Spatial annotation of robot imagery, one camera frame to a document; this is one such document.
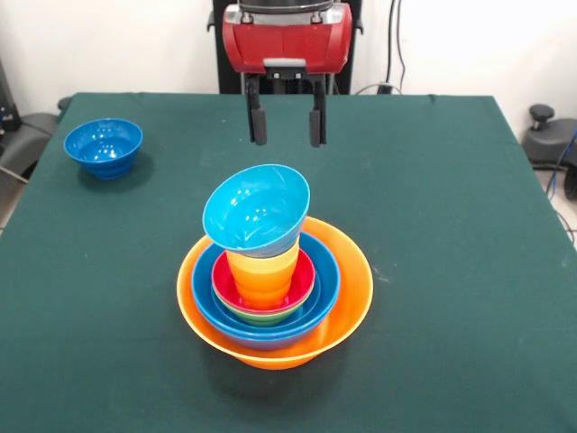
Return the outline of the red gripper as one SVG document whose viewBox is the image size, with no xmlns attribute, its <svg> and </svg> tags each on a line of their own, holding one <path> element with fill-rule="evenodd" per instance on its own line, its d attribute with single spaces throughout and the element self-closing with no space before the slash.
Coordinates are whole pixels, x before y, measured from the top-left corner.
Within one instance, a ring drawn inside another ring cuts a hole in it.
<svg viewBox="0 0 577 433">
<path fill-rule="evenodd" d="M 325 75 L 339 73 L 348 60 L 353 17 L 347 3 L 318 12 L 258 14 L 228 5 L 223 15 L 224 49 L 235 71 L 245 77 L 250 140 L 267 142 L 265 112 L 260 104 L 260 76 L 269 69 L 301 68 L 313 86 L 309 136 L 313 147 L 326 144 Z"/>
</svg>

